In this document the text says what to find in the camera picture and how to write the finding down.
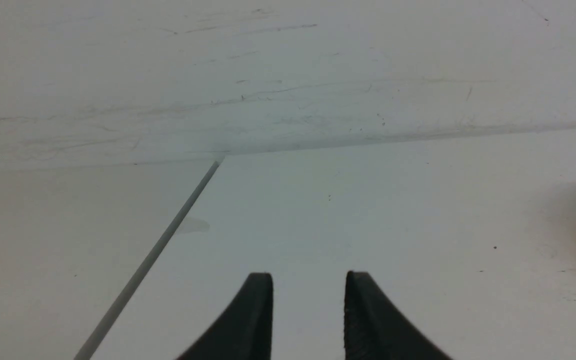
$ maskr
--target white wall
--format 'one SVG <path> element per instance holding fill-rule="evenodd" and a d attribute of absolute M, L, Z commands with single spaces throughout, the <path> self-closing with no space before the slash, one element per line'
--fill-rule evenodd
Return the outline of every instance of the white wall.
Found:
<path fill-rule="evenodd" d="M 567 126 L 576 0 L 0 0 L 0 169 Z"/>

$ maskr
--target white board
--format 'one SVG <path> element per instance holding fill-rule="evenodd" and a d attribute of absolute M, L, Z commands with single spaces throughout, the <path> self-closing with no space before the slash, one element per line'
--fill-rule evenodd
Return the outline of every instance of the white board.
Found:
<path fill-rule="evenodd" d="M 0 173 L 0 359 L 72 359 L 212 164 Z"/>
<path fill-rule="evenodd" d="M 93 358 L 169 360 L 249 272 L 273 360 L 342 360 L 349 270 L 455 360 L 576 359 L 576 130 L 227 157 Z"/>
<path fill-rule="evenodd" d="M 0 169 L 576 126 L 576 0 L 0 0 Z"/>

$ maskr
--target white foam board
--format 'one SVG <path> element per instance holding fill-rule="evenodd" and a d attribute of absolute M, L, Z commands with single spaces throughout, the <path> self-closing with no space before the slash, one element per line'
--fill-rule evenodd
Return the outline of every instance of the white foam board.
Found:
<path fill-rule="evenodd" d="M 0 360 L 72 359 L 212 164 L 0 173 Z"/>
<path fill-rule="evenodd" d="M 227 157 L 96 360 L 168 360 L 249 272 L 273 360 L 342 360 L 349 270 L 456 360 L 576 359 L 576 129 Z"/>

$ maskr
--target stain on surface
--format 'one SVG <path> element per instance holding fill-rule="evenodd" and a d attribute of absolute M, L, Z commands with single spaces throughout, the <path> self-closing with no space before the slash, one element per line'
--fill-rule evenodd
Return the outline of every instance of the stain on surface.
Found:
<path fill-rule="evenodd" d="M 177 232 L 180 234 L 196 233 L 198 231 L 205 233 L 209 229 L 210 224 L 203 221 L 203 219 L 186 216 L 181 225 L 179 225 Z"/>

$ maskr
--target white table surface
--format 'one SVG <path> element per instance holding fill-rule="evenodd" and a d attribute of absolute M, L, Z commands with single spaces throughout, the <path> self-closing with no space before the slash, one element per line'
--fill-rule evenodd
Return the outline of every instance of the white table surface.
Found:
<path fill-rule="evenodd" d="M 187 220 L 94 359 L 176 357 L 265 271 L 272 359 L 342 360 L 350 269 L 456 360 L 576 359 L 576 129 L 227 157 Z"/>
<path fill-rule="evenodd" d="M 212 164 L 0 173 L 0 360 L 72 359 Z"/>

